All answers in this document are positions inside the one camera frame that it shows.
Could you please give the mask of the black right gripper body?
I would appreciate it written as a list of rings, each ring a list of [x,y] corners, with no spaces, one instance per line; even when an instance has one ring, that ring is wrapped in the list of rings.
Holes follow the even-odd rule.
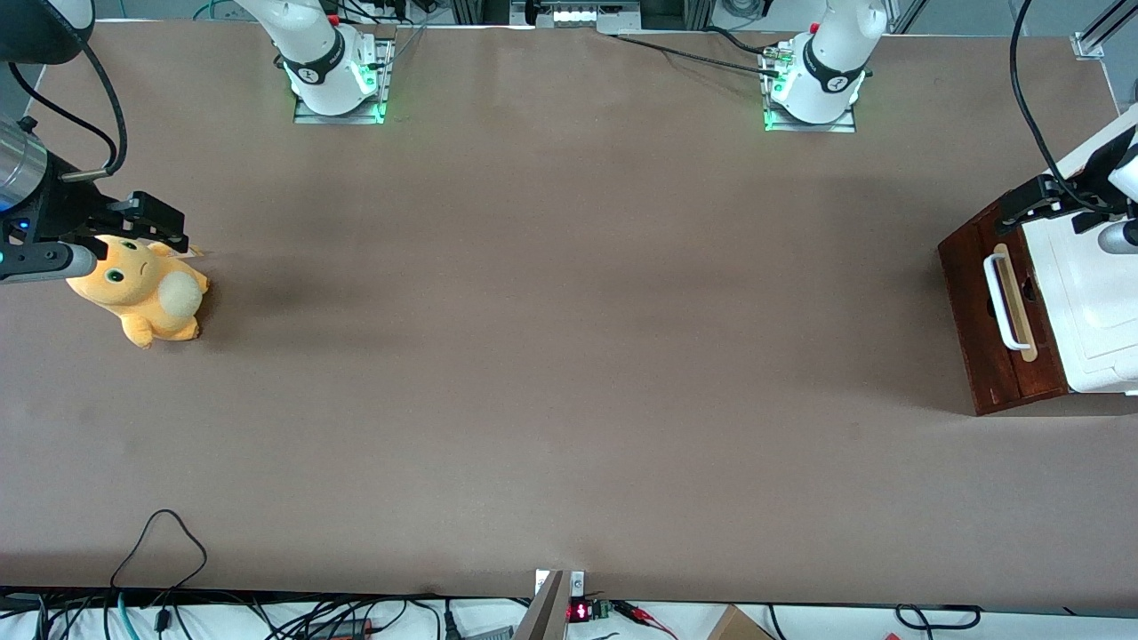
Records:
[[[116,203],[92,182],[65,182],[61,173],[73,166],[46,154],[36,163],[36,173],[23,172],[15,186],[3,187],[3,246],[8,244],[84,243],[86,236],[134,238],[122,213],[110,210]]]

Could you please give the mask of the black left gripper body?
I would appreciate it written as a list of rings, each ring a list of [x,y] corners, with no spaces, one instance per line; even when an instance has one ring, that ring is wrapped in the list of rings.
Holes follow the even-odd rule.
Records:
[[[1058,219],[1085,233],[1107,222],[1135,219],[1135,190],[1123,173],[1079,173],[1063,178]]]

